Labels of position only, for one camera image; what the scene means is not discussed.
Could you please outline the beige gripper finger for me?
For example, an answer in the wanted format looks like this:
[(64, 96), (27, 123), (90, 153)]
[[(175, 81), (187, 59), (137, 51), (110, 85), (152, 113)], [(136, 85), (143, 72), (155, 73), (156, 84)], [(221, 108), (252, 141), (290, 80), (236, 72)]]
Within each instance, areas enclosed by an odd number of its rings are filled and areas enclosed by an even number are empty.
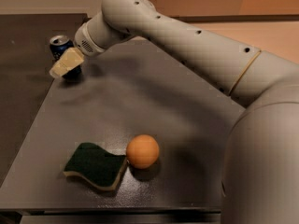
[(78, 48), (69, 48), (50, 69), (50, 75), (54, 78), (62, 77), (83, 62), (83, 53)]

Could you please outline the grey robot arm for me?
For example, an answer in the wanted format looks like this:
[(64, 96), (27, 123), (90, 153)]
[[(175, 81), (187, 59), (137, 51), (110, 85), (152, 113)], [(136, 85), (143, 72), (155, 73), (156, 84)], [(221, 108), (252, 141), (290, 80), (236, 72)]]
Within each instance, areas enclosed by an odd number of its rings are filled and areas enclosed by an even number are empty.
[(225, 150), (221, 224), (298, 224), (299, 64), (169, 18), (149, 0), (103, 0), (50, 74), (62, 77), (135, 36), (246, 109)]

